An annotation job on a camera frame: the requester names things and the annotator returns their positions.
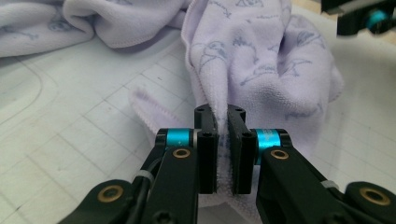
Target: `grid surface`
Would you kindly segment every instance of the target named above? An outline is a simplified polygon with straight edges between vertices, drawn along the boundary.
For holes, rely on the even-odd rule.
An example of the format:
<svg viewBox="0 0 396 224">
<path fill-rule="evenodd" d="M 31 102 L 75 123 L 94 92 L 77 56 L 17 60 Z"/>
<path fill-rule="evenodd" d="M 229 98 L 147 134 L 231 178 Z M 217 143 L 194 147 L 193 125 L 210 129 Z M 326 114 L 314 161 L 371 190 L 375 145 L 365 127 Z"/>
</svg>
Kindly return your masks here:
<svg viewBox="0 0 396 224">
<path fill-rule="evenodd" d="M 301 8 L 328 39 L 346 81 L 311 162 L 344 190 L 365 180 L 396 192 L 396 47 L 336 39 L 335 23 Z M 131 180 L 149 153 L 128 92 L 144 88 L 192 126 L 194 99 L 179 31 L 138 48 L 99 39 L 0 60 L 0 223 L 56 223 L 108 179 Z M 246 223 L 227 205 L 199 223 Z"/>
</svg>

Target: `crumpled towel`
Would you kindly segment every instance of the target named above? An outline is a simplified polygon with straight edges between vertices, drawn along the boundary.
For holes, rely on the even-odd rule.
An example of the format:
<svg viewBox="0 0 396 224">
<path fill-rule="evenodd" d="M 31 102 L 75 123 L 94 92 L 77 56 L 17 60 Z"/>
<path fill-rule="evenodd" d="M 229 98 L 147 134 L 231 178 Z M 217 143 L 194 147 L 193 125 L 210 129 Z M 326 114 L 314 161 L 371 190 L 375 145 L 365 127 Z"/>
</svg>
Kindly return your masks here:
<svg viewBox="0 0 396 224">
<path fill-rule="evenodd" d="M 191 0 L 1 0 L 0 57 L 59 49 L 97 34 L 131 47 L 164 26 L 181 28 Z"/>
<path fill-rule="evenodd" d="M 309 159 L 328 103 L 343 89 L 323 37 L 290 12 L 289 0 L 194 0 L 182 28 L 196 105 L 211 106 L 220 134 L 218 193 L 200 195 L 200 206 L 228 203 L 251 223 L 261 223 L 255 204 L 259 169 L 251 194 L 232 194 L 227 104 L 246 109 L 251 129 L 288 131 Z M 149 92 L 132 92 L 131 101 L 151 136 L 180 126 Z"/>
</svg>

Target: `white surface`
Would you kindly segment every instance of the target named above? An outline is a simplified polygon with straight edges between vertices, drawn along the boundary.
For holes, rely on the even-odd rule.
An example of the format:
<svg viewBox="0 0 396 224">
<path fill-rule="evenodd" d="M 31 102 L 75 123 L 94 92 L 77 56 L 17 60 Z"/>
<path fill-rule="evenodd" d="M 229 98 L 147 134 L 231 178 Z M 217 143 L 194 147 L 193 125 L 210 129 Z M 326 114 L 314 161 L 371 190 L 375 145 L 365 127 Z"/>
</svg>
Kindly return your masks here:
<svg viewBox="0 0 396 224">
<path fill-rule="evenodd" d="M 341 190 L 366 180 L 396 192 L 396 46 L 336 39 L 333 21 L 294 11 L 328 39 L 346 81 L 311 162 Z M 147 89 L 192 124 L 183 60 L 175 30 L 145 47 L 113 50 L 96 38 L 0 59 L 0 223 L 55 223 L 95 185 L 130 180 L 150 148 L 128 91 Z M 245 223 L 225 205 L 199 212 L 200 223 Z"/>
</svg>

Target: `black mechanical arm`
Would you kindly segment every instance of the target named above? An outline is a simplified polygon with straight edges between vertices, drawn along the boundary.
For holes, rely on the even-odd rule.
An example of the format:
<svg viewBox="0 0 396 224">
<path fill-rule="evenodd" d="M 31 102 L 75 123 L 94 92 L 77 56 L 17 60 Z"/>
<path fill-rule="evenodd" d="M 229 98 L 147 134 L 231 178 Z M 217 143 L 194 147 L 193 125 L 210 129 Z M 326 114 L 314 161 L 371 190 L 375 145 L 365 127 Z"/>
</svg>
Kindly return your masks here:
<svg viewBox="0 0 396 224">
<path fill-rule="evenodd" d="M 233 193 L 249 194 L 260 166 L 256 205 L 263 223 L 396 223 L 396 195 L 355 182 L 343 194 L 278 129 L 248 129 L 246 111 L 229 105 Z M 62 224 L 191 224 L 198 194 L 217 190 L 217 123 L 208 105 L 194 112 L 194 129 L 161 129 L 132 183 L 93 188 Z"/>
<path fill-rule="evenodd" d="M 396 0 L 321 0 L 322 11 L 338 14 L 338 35 L 383 34 L 396 26 L 395 8 Z"/>
</svg>

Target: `lavender towel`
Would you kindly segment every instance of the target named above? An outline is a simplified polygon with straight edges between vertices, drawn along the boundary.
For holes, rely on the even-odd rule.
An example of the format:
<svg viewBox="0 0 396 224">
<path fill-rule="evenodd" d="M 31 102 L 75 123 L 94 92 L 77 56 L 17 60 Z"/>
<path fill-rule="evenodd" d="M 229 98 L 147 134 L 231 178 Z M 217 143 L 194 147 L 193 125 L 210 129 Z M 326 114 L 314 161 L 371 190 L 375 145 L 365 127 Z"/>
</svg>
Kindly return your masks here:
<svg viewBox="0 0 396 224">
<path fill-rule="evenodd" d="M 189 0 L 1 0 L 0 58 L 59 49 L 97 34 L 111 48 L 181 27 Z"/>
<path fill-rule="evenodd" d="M 250 195 L 232 195 L 227 104 L 247 111 L 249 128 L 281 128 L 308 159 L 328 103 L 343 88 L 325 40 L 289 0 L 194 0 L 182 28 L 186 65 L 196 104 L 210 104 L 219 124 L 218 194 L 201 195 L 200 205 L 228 203 L 251 223 L 256 210 L 258 169 Z M 176 116 L 133 92 L 133 107 L 151 135 L 182 126 Z"/>
</svg>

